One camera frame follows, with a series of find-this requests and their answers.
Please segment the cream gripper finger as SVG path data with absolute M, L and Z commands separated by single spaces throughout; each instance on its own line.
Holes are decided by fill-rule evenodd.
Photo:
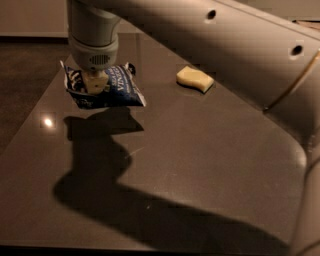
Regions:
M 82 78 L 88 94 L 98 95 L 108 87 L 109 76 L 104 71 L 83 71 Z

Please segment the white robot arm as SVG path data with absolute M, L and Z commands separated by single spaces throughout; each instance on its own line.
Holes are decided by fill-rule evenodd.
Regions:
M 235 0 L 66 0 L 75 62 L 113 64 L 126 20 L 261 110 L 306 155 L 288 256 L 320 256 L 320 36 Z

